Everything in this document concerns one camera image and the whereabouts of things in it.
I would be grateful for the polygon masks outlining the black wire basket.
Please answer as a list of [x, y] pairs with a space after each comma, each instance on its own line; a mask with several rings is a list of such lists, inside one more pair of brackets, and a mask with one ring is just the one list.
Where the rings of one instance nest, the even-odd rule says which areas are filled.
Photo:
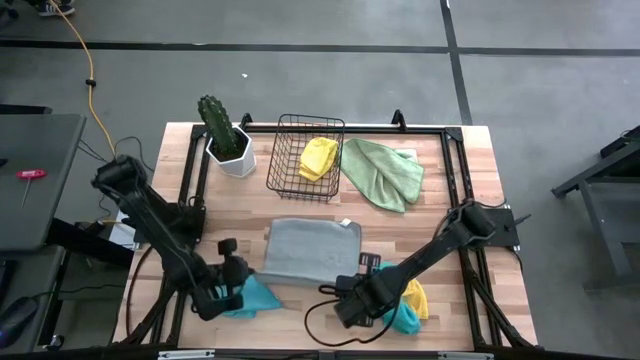
[[[339, 118], [283, 114], [277, 124], [266, 186], [282, 198], [327, 202], [338, 193], [345, 123]], [[299, 174], [300, 156], [315, 137], [338, 142], [331, 169], [319, 180]]]

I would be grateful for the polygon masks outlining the grey microfiber towel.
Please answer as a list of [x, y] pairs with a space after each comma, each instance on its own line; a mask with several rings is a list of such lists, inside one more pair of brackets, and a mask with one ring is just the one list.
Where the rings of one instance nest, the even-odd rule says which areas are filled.
[[276, 219], [256, 278], [266, 284], [333, 285], [338, 276], [358, 272], [361, 237], [361, 226], [349, 219]]

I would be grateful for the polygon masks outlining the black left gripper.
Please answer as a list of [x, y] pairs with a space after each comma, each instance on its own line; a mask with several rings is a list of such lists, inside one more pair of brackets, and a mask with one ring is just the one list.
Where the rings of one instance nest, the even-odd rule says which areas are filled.
[[210, 321], [228, 311], [240, 310], [244, 306], [241, 291], [251, 275], [248, 263], [234, 255], [237, 240], [226, 238], [217, 244], [221, 264], [198, 264], [195, 287], [191, 291], [192, 311], [202, 320]]

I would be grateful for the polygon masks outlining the white hexagonal plant pot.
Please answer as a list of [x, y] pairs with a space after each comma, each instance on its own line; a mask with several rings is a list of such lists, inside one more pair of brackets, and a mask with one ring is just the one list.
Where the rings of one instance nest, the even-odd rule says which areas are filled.
[[219, 161], [212, 151], [214, 144], [213, 138], [208, 140], [205, 151], [225, 175], [244, 178], [256, 168], [256, 156], [253, 149], [253, 140], [238, 125], [233, 125], [232, 129], [236, 135], [240, 136], [241, 144], [244, 146], [243, 153], [240, 157], [227, 161]]

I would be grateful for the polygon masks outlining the black aluminium table frame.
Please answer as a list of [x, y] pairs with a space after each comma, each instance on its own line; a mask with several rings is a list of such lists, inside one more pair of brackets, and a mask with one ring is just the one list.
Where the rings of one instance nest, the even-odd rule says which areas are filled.
[[[341, 221], [362, 228], [361, 248], [398, 263], [433, 235], [446, 211], [472, 197], [496, 205], [504, 195], [490, 133], [485, 126], [425, 126], [355, 124], [347, 138], [360, 138], [391, 148], [415, 149], [425, 170], [420, 197], [404, 213], [374, 206], [347, 179], [327, 202], [280, 197], [266, 186], [276, 125], [250, 123], [247, 127], [257, 158], [247, 177], [224, 175], [206, 155], [195, 123], [166, 125], [153, 175], [153, 188], [175, 201], [184, 185], [186, 167], [205, 170], [202, 188], [206, 207], [198, 252], [210, 263], [219, 261], [217, 244], [235, 238], [241, 256], [253, 268], [264, 264], [267, 235], [277, 218], [299, 217]], [[252, 319], [218, 316], [203, 321], [190, 309], [187, 297], [174, 296], [148, 342], [169, 342], [179, 348], [206, 349], [317, 349], [374, 351], [465, 351], [473, 348], [468, 288], [460, 257], [450, 254], [422, 273], [429, 318], [417, 335], [403, 335], [376, 324], [371, 328], [343, 327], [329, 296], [313, 286], [276, 284], [273, 292], [281, 309], [261, 311]]]

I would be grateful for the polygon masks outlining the white paper sheet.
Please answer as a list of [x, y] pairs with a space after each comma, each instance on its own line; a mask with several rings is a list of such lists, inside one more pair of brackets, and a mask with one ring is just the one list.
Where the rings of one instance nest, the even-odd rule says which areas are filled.
[[125, 217], [126, 215], [119, 211], [114, 220], [103, 221], [104, 224], [112, 226], [109, 241], [129, 250], [138, 250], [140, 244], [135, 241], [136, 230], [123, 222]]

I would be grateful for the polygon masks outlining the dark grey metal table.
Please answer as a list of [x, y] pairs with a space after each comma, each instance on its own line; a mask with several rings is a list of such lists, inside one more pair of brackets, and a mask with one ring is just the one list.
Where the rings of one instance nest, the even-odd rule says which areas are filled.
[[587, 292], [640, 286], [640, 265], [625, 251], [640, 246], [640, 125], [603, 147], [600, 160], [551, 189], [562, 199], [579, 191], [593, 229], [604, 244], [614, 273], [584, 283]]

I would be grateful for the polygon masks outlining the person's shoe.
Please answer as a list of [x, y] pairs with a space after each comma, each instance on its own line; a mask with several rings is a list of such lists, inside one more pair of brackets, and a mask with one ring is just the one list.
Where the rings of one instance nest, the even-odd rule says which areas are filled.
[[66, 16], [75, 12], [75, 0], [35, 0], [33, 7], [41, 17]]

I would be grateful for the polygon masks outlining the grey side desk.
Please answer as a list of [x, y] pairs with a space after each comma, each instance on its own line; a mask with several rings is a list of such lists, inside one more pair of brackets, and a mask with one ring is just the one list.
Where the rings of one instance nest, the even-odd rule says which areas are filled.
[[[42, 247], [65, 186], [86, 117], [78, 114], [0, 115], [0, 251]], [[24, 207], [26, 187], [16, 173], [43, 169]]]

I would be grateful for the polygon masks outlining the teal microfiber towel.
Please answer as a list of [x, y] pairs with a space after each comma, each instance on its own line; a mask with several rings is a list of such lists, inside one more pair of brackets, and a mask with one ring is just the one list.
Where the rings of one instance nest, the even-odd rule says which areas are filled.
[[402, 295], [396, 317], [394, 318], [391, 327], [401, 334], [405, 335], [417, 335], [422, 329], [422, 321], [413, 317], [403, 304]]
[[246, 280], [241, 294], [244, 301], [243, 307], [240, 310], [224, 312], [225, 317], [252, 319], [257, 316], [258, 312], [282, 308], [276, 295], [254, 275]]

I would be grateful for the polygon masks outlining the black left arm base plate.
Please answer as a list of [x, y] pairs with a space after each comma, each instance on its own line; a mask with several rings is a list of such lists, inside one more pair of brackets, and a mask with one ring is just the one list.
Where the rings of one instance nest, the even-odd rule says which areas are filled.
[[171, 234], [186, 246], [194, 248], [200, 242], [206, 215], [204, 207], [167, 203], [166, 205], [152, 205], [151, 209]]

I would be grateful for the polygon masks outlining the yellow microfiber towel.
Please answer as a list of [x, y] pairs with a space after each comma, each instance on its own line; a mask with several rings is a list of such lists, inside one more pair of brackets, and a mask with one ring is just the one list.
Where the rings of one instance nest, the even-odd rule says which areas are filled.
[[305, 146], [300, 156], [299, 174], [310, 181], [317, 181], [333, 166], [338, 142], [325, 137], [315, 137]]
[[418, 320], [429, 318], [428, 298], [418, 280], [413, 279], [408, 282], [402, 293], [402, 301], [413, 317]]

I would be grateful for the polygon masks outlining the green microfiber towel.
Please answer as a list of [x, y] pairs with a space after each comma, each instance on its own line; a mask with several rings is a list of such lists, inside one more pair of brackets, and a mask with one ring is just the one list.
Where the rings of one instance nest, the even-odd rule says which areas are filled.
[[418, 201], [425, 173], [415, 149], [394, 149], [364, 139], [343, 144], [341, 170], [367, 200], [397, 213]]

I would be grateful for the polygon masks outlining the dark low desk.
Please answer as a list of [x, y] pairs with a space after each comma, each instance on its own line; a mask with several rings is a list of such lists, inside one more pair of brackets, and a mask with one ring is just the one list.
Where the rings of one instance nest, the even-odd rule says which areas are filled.
[[4, 348], [0, 339], [0, 355], [108, 344], [132, 257], [96, 231], [58, 219], [42, 248], [0, 252], [0, 313], [20, 298], [37, 297], [14, 342]]

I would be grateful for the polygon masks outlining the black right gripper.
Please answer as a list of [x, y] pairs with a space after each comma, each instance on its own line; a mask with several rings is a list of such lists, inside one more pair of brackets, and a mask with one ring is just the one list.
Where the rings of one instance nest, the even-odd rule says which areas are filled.
[[359, 266], [365, 275], [337, 277], [339, 300], [334, 311], [345, 328], [360, 325], [365, 318], [377, 319], [396, 303], [396, 273], [376, 272], [380, 264], [380, 255], [361, 252]]

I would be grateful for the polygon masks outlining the black computer mouse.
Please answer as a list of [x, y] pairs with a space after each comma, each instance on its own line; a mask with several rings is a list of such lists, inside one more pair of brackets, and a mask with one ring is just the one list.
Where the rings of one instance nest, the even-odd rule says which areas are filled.
[[34, 340], [33, 320], [39, 311], [35, 297], [19, 297], [0, 312], [0, 349]]

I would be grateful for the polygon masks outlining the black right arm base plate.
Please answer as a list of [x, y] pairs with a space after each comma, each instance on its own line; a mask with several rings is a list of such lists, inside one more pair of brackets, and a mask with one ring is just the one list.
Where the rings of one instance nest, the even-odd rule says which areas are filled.
[[494, 235], [482, 243], [484, 247], [515, 247], [520, 245], [515, 218], [511, 209], [485, 208], [489, 219], [495, 225]]

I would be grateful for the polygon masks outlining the red-handled hex key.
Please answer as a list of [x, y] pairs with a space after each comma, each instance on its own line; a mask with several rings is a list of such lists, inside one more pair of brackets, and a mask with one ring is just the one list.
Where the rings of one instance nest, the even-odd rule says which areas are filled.
[[31, 170], [21, 170], [16, 173], [16, 177], [19, 180], [24, 180], [26, 182], [26, 187], [24, 190], [24, 194], [21, 200], [21, 207], [24, 207], [26, 204], [26, 200], [31, 188], [31, 183], [34, 180], [44, 178], [47, 176], [47, 172], [43, 169], [31, 169]]

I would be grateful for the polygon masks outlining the silver metal bracket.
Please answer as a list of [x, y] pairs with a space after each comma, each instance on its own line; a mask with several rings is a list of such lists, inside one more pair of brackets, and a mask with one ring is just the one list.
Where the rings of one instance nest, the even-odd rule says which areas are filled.
[[490, 353], [442, 351], [438, 353], [438, 360], [495, 360]]
[[157, 360], [213, 360], [215, 351], [208, 350], [172, 350], [158, 353]]

